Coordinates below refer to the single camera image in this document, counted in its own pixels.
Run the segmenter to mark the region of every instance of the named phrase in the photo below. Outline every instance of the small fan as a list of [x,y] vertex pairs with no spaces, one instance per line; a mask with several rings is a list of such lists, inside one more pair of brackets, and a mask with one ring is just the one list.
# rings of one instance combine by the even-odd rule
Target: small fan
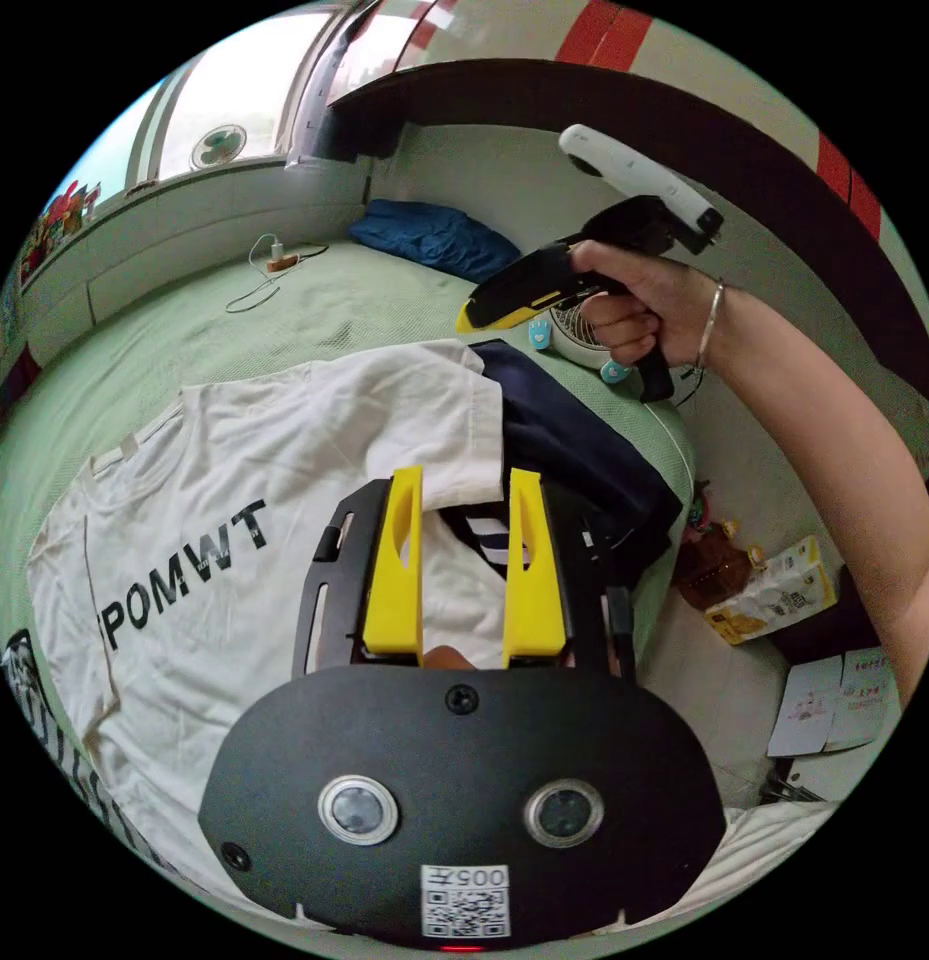
[[236,123],[226,123],[205,133],[191,151],[191,169],[207,170],[230,163],[247,145],[247,131]]
[[528,333],[536,350],[552,347],[572,363],[591,370],[600,370],[607,384],[620,383],[630,367],[615,363],[605,347],[594,336],[591,325],[581,316],[584,300],[565,300],[535,317]]

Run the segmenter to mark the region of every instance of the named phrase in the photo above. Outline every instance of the hand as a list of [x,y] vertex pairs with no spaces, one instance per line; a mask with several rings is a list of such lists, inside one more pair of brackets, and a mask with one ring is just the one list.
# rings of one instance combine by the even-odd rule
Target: hand
[[668,366],[694,363],[717,287],[709,276],[594,240],[572,249],[571,265],[577,273],[596,270],[631,291],[630,296],[595,294],[581,306],[581,316],[612,359],[632,367],[659,341]]

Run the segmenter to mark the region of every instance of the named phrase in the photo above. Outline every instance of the qr code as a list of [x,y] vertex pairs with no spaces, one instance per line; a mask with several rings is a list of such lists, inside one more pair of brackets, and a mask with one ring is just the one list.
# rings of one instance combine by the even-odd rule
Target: qr code
[[510,936],[507,867],[422,867],[421,913],[426,937]]

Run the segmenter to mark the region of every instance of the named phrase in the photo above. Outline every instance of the bed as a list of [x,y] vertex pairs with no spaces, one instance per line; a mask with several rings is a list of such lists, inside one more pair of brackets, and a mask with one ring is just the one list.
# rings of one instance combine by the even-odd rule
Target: bed
[[[47,671],[34,628],[27,556],[44,517],[89,456],[119,444],[157,415],[182,384],[251,377],[308,359],[453,336],[454,320],[473,288],[465,280],[346,241],[332,243],[319,258],[291,270],[281,279],[280,292],[259,308],[226,313],[224,305],[254,283],[243,262],[151,294],[55,358],[13,411],[0,440],[0,644],[16,630],[30,630],[43,678]],[[680,417],[669,404],[657,404],[651,412],[626,386],[612,392],[595,372],[536,353],[525,327],[501,336],[626,436],[684,504],[671,531],[671,549],[645,573],[636,592],[640,660],[690,503],[693,452]],[[47,689],[47,695],[72,734],[54,690]]]

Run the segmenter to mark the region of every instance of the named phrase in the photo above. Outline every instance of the blue pillow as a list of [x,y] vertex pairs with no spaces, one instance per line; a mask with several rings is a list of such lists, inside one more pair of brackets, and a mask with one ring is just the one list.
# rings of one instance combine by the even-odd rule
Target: blue pillow
[[372,200],[348,232],[367,247],[473,283],[482,283],[521,255],[490,227],[433,203]]

